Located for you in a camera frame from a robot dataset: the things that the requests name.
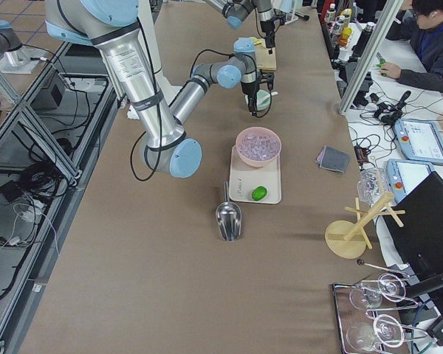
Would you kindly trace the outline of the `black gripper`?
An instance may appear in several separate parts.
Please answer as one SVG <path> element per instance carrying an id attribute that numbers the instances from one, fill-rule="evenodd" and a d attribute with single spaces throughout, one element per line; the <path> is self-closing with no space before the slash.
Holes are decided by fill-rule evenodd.
<path id="1" fill-rule="evenodd" d="M 250 112 L 255 112 L 255 97 L 261 84 L 266 84 L 269 91 L 274 88 L 274 72 L 250 72 L 241 76 L 241 89 L 247 97 Z"/>
<path id="2" fill-rule="evenodd" d="M 260 13 L 261 31 L 264 34 L 265 45 L 268 50 L 275 47 L 275 22 L 285 23 L 285 13 Z"/>

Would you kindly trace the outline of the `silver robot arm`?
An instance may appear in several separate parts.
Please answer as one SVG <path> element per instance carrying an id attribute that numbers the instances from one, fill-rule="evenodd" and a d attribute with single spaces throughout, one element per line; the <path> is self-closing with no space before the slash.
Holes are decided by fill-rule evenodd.
<path id="1" fill-rule="evenodd" d="M 240 85 L 251 114 L 262 74 L 251 38 L 239 38 L 226 61 L 200 64 L 171 102 L 157 82 L 159 52 L 151 8 L 142 1 L 46 1 L 50 36 L 93 46 L 129 99 L 145 127 L 141 159 L 153 171 L 187 178 L 198 169 L 202 148 L 187 137 L 183 123 L 213 84 L 231 89 Z"/>
<path id="2" fill-rule="evenodd" d="M 238 29 L 244 20 L 251 14 L 257 15 L 257 29 L 264 34 L 263 39 L 266 48 L 272 51 L 275 48 L 275 35 L 277 32 L 276 23 L 283 26 L 286 21 L 286 13 L 276 10 L 272 2 L 268 0 L 240 0 L 240 1 L 219 1 L 206 0 L 206 4 L 221 13 L 227 23 Z"/>

